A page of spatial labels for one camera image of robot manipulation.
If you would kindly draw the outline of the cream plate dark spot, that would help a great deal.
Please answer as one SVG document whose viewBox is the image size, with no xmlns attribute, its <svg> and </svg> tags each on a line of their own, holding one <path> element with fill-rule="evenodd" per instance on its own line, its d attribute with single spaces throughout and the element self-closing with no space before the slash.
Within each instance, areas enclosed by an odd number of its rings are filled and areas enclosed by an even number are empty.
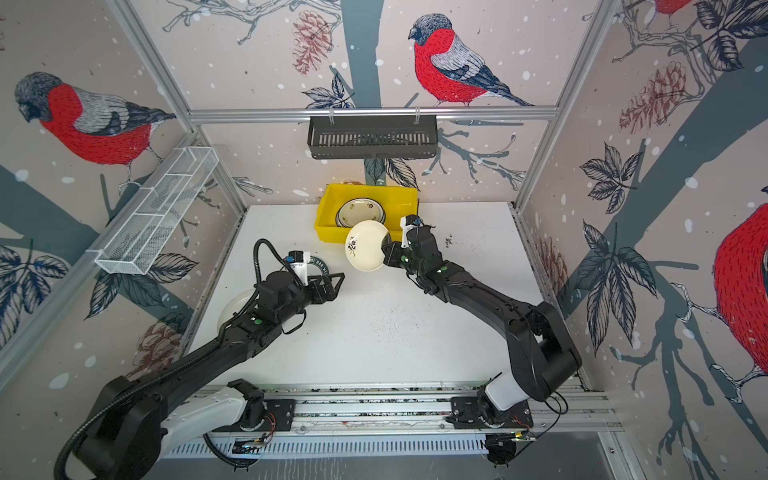
<svg viewBox="0 0 768 480">
<path fill-rule="evenodd" d="M 345 240 L 345 255 L 348 262 L 362 272 L 373 272 L 384 265 L 382 245 L 390 239 L 388 229 L 374 220 L 356 224 Z"/>
</svg>

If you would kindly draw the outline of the cream plate with characters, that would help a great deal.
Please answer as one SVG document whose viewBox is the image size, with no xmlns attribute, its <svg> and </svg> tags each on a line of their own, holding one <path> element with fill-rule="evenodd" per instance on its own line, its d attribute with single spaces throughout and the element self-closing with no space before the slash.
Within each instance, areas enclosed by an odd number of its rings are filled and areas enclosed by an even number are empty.
<svg viewBox="0 0 768 480">
<path fill-rule="evenodd" d="M 357 198 L 344 203 L 336 213 L 337 227 L 353 228 L 363 221 L 376 221 L 384 224 L 386 212 L 382 205 L 370 198 Z"/>
</svg>

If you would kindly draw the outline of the large green rim lettered plate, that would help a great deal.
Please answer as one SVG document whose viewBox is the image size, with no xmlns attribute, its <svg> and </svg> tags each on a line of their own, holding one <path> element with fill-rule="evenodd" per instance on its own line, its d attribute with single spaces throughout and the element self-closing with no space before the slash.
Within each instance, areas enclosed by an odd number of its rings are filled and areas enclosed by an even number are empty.
<svg viewBox="0 0 768 480">
<path fill-rule="evenodd" d="M 330 271 L 329 271 L 329 268 L 328 268 L 327 264 L 322 259 L 311 255 L 311 260 L 310 260 L 309 265 L 308 265 L 308 279 L 309 279 L 309 267 L 310 266 L 316 267 L 320 271 L 320 275 L 321 276 L 326 276 L 326 275 L 330 274 Z"/>
</svg>

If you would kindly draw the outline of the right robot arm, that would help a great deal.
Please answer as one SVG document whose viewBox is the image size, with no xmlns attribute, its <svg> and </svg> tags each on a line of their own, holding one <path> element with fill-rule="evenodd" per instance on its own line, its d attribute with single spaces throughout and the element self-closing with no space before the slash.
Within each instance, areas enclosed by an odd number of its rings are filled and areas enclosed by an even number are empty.
<svg viewBox="0 0 768 480">
<path fill-rule="evenodd" d="M 479 388 L 473 413 L 459 408 L 449 422 L 460 428 L 484 424 L 492 429 L 511 423 L 529 430 L 531 425 L 515 408 L 530 400 L 545 404 L 557 418 L 569 412 L 558 389 L 582 360 L 553 305 L 512 298 L 444 259 L 426 225 L 410 225 L 400 242 L 382 240 L 381 250 L 384 264 L 403 269 L 423 293 L 472 314 L 505 341 L 507 368 Z"/>
</svg>

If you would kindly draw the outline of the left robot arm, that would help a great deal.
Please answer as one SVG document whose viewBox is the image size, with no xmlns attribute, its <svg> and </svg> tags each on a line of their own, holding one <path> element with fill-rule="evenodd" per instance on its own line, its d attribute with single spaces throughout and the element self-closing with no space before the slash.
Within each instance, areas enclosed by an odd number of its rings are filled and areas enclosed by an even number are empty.
<svg viewBox="0 0 768 480">
<path fill-rule="evenodd" d="M 334 301 L 344 279 L 342 273 L 313 275 L 302 283 L 291 271 L 273 272 L 203 347 L 158 373 L 110 381 L 89 418 L 64 443 L 54 478 L 66 478 L 71 456 L 98 479 L 142 478 L 171 437 L 162 423 L 174 410 L 211 380 L 265 350 L 284 334 L 287 320 L 305 316 L 310 305 Z"/>
</svg>

